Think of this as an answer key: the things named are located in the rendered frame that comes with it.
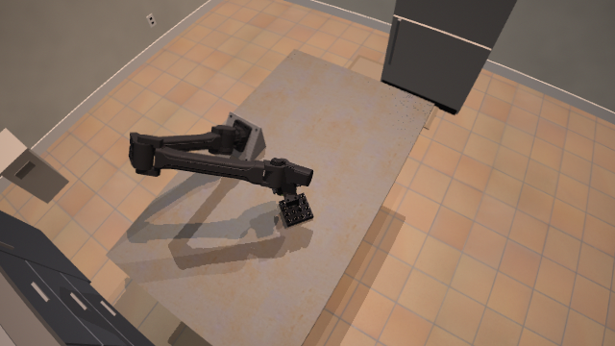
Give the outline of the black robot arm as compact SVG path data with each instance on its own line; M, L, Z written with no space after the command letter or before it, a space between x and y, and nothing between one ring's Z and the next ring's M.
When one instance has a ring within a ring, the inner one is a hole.
M297 206L299 198L295 187L309 186L312 169L287 159L240 161L188 152L209 150L214 155L231 155L233 149L243 152L251 132L252 127L236 119L233 126L211 126L211 132L201 135L160 137L130 133L129 159L135 173L141 175L158 177L160 169L177 169L239 179L277 188L278 192L283 189L286 206Z

